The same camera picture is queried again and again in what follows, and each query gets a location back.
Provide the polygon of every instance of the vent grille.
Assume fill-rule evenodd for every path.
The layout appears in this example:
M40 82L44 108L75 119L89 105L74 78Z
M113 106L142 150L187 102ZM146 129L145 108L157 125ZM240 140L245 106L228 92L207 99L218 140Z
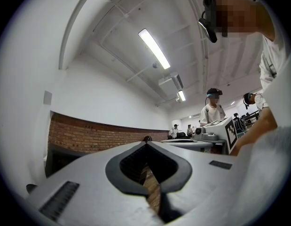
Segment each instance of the vent grille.
M78 183L66 182L39 210L47 218L57 221L79 187Z

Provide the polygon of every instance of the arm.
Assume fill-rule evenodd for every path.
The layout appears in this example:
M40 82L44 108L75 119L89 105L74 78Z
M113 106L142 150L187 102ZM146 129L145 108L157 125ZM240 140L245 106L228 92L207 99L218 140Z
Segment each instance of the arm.
M256 140L263 134L271 130L275 130L276 128L277 123L271 110L269 107L263 108L258 121L256 121L255 124L249 129L249 131L238 140L230 155L237 156L242 146L255 143Z
M226 113L224 111L224 109L221 107L221 112L224 114L224 118L226 117Z
M172 130L171 130L171 136L172 136L172 138L174 138L174 129L172 128Z

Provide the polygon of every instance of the ceiling light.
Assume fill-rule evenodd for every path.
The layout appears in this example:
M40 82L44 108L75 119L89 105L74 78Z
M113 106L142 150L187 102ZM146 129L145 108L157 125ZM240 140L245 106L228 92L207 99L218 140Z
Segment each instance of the ceiling light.
M179 95L180 95L182 101L185 101L186 100L185 99L185 96L184 96L184 93L183 93L183 90L180 90L179 91Z
M157 57L163 68L168 69L170 67L170 64L168 63L165 55L163 54L162 50L160 49L156 41L150 35L150 33L146 29L143 29L140 33L138 33L138 35L140 36L140 38L142 38L142 40L154 53L154 55Z

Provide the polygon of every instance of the brick wall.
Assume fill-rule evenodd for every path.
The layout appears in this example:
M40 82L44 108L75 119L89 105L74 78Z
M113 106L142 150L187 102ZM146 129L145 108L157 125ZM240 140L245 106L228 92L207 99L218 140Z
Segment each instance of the brick wall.
M94 153L118 145L142 141L145 136L151 136L153 141L166 140L167 135L167 130L110 126L54 113L51 118L48 143L75 151Z

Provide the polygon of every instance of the pipe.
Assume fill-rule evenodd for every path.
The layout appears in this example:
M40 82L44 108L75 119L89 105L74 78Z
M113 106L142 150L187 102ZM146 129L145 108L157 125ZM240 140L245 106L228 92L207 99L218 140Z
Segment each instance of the pipe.
M100 43L100 46L107 51L110 55L114 56L118 61L120 61L121 63L123 63L130 71L132 71L133 73L136 73L136 71L134 69L132 69L126 62L124 62L121 58L119 58L116 54L114 54L112 51L110 51L109 49L107 49L103 44ZM140 79L143 80L144 83L146 83L150 88L152 88L148 82L146 82L142 77L139 77ZM153 91L155 91L161 98L163 98L164 100L167 98L166 95L163 95L161 93L158 93L155 89L152 88Z
M148 68L152 67L152 65L146 66L143 70L140 70L138 73L134 74L131 78L128 78L126 82L129 82L133 78L135 78L138 74L142 73L143 71L147 70Z
M158 103L158 104L156 104L156 107L159 107L159 106L164 105L164 104L166 104L166 103L170 103L170 102L172 102L172 101L177 101L177 99L179 99L179 98L176 97L176 98L173 98L173 99L166 100L166 101L164 101L164 102Z

